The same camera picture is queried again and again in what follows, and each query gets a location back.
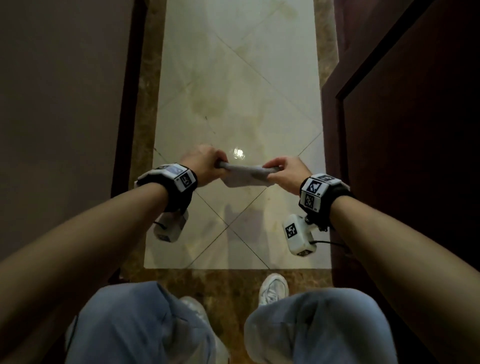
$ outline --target jeans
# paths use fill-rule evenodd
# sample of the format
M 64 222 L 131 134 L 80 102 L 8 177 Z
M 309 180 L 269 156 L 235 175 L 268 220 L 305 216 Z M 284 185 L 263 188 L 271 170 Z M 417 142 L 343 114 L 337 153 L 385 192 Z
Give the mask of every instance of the jeans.
M 215 362 L 211 328 L 156 282 L 100 289 L 73 326 L 66 335 L 67 364 Z M 377 303 L 347 288 L 260 306 L 245 323 L 244 340 L 257 363 L 397 362 Z

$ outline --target person's left hand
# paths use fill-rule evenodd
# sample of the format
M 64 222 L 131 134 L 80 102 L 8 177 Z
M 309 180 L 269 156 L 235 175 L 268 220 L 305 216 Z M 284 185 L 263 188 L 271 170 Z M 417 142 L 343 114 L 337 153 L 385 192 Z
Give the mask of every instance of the person's left hand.
M 228 173 L 223 168 L 215 168 L 217 159 L 228 162 L 227 155 L 223 150 L 213 148 L 208 144 L 200 144 L 186 153 L 180 159 L 179 164 L 194 171 L 197 175 L 198 187 L 202 187 Z

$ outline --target folded cloth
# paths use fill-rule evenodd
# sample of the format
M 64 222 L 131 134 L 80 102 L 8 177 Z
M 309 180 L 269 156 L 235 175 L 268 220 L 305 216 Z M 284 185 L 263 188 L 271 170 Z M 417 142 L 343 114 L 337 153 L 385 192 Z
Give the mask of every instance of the folded cloth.
M 222 178 L 223 183 L 227 187 L 243 187 L 243 186 L 271 186 L 267 180 L 270 173 L 276 173 L 279 167 L 263 168 L 262 166 L 237 166 L 226 162 L 218 162 L 220 168 L 225 168 L 230 173 Z

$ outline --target dark wooden door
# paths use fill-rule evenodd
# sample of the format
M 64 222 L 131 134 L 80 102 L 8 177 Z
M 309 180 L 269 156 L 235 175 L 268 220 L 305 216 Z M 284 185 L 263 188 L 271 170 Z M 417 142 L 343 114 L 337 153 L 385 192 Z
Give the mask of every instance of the dark wooden door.
M 322 107 L 327 172 L 479 269 L 477 4 L 379 2 L 323 86 Z M 358 262 L 332 249 L 332 265 L 336 286 L 381 301 L 401 360 L 421 347 Z

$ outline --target white sneaker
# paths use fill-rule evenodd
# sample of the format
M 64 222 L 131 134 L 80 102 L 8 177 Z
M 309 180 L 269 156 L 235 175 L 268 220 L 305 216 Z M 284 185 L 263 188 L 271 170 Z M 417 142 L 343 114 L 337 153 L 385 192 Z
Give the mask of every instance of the white sneaker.
M 218 338 L 218 336 L 215 334 L 215 332 L 212 330 L 212 327 L 210 326 L 210 321 L 208 321 L 208 315 L 207 312 L 205 311 L 205 308 L 202 306 L 200 302 L 198 302 L 196 299 L 190 296 L 185 296 L 180 298 L 180 301 L 182 301 L 188 308 L 190 308 L 192 311 L 194 311 L 197 316 L 207 324 L 207 326 L 210 328 L 212 331 L 214 337 L 215 337 L 215 363 L 216 364 L 228 364 L 230 362 L 230 354 L 225 347 L 225 345 L 222 343 L 222 340 Z
M 265 278 L 258 293 L 258 305 L 269 304 L 288 297 L 288 284 L 285 278 L 277 273 Z

